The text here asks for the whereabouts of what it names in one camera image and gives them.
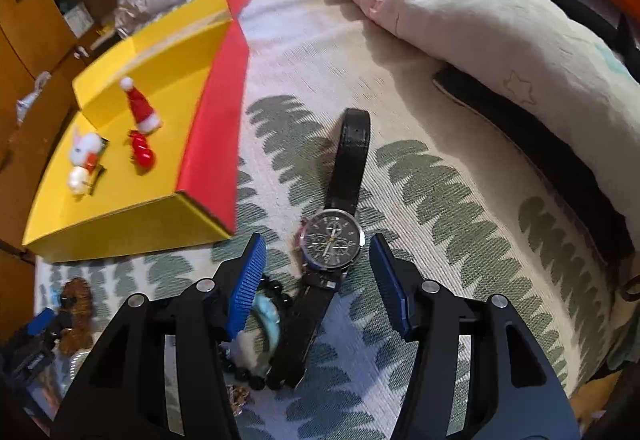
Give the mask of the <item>yellow and red cardboard box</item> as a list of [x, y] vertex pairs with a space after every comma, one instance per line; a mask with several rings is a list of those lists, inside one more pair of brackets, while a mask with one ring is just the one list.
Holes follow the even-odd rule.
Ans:
[[[24, 245], [50, 263], [139, 255], [230, 238], [235, 229], [250, 0], [191, 0], [126, 38], [73, 82], [78, 112], [44, 172]], [[155, 165], [140, 171], [125, 76], [160, 115], [144, 135]], [[73, 131], [108, 140], [93, 193], [67, 187]]]

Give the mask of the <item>gold chain jewelry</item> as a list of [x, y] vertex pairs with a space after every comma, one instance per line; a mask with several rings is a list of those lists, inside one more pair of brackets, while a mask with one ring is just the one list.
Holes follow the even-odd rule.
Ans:
[[250, 401], [250, 390], [240, 384], [226, 385], [230, 408], [234, 417], [242, 414], [244, 406]]

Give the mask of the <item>santa hat hair clip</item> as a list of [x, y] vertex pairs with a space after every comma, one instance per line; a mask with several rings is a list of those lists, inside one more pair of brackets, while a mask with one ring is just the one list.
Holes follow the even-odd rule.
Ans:
[[134, 117], [134, 125], [137, 131], [143, 135], [154, 133], [162, 126], [160, 115], [153, 109], [149, 100], [134, 85], [134, 80], [125, 76], [119, 81], [119, 86], [126, 94], [129, 109]]

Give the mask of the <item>black leather wristwatch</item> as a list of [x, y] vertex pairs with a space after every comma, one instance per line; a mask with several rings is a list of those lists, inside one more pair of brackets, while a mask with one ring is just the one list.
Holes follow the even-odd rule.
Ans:
[[294, 389], [303, 379], [309, 351], [331, 301], [363, 249], [366, 239], [356, 210], [370, 137], [370, 114], [347, 109], [324, 206], [307, 219], [299, 234], [304, 272], [270, 359], [266, 384], [272, 390]]

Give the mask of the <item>leaf patterned bed cover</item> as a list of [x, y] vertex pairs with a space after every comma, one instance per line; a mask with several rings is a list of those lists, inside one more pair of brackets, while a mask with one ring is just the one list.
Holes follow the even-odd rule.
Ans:
[[253, 233], [267, 275], [294, 292], [297, 231], [321, 207], [340, 119], [371, 115], [358, 218], [392, 251], [455, 294], [512, 301], [567, 392], [597, 373], [614, 342], [610, 279], [586, 235], [495, 127], [444, 95], [439, 63], [369, 21], [351, 0], [252, 0], [243, 100], [238, 231], [227, 242], [36, 268], [35, 305], [86, 279], [103, 330], [126, 296], [172, 296]]

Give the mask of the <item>white fluffy bunny hair clip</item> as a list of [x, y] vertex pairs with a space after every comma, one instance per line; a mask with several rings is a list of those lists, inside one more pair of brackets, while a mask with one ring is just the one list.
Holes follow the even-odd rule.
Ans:
[[108, 147], [108, 140], [98, 133], [81, 134], [74, 128], [72, 146], [68, 158], [72, 170], [67, 176], [67, 187], [74, 197], [93, 193], [94, 186], [104, 173], [102, 157]]

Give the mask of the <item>red berry hair clip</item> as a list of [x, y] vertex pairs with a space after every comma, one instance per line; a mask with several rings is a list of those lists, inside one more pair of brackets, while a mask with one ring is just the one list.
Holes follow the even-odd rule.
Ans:
[[134, 164], [140, 171], [149, 171], [155, 165], [155, 154], [149, 145], [148, 139], [137, 130], [130, 130], [128, 137]]

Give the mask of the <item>teal jade bangle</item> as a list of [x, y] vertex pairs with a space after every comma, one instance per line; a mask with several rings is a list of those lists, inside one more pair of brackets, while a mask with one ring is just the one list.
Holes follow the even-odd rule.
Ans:
[[240, 368], [248, 368], [250, 374], [265, 377], [280, 342], [280, 312], [272, 298], [259, 292], [250, 309], [250, 319], [257, 323], [259, 330], [256, 333], [241, 330], [232, 342], [232, 359]]

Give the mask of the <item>wooden wardrobe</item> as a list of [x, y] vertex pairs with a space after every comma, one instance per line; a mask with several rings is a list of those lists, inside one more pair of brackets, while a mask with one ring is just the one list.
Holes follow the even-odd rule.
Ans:
[[35, 259], [23, 246], [47, 163], [77, 110], [72, 81], [116, 0], [1, 0], [1, 336], [32, 316]]

